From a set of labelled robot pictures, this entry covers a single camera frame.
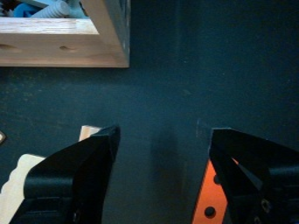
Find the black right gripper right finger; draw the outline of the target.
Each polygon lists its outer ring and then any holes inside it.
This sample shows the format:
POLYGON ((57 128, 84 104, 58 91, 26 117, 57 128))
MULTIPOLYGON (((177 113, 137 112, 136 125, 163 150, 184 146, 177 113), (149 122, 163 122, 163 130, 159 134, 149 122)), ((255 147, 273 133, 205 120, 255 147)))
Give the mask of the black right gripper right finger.
POLYGON ((215 129, 209 160, 232 224, 299 224, 297 151, 233 129, 215 129))

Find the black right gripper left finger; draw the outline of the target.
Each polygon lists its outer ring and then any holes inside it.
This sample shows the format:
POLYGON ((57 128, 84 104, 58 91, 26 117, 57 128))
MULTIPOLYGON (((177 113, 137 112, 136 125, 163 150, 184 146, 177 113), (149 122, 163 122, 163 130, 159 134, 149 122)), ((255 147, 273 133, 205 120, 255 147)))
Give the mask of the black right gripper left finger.
POLYGON ((112 125, 30 169, 9 224, 101 224, 119 142, 120 127, 112 125))

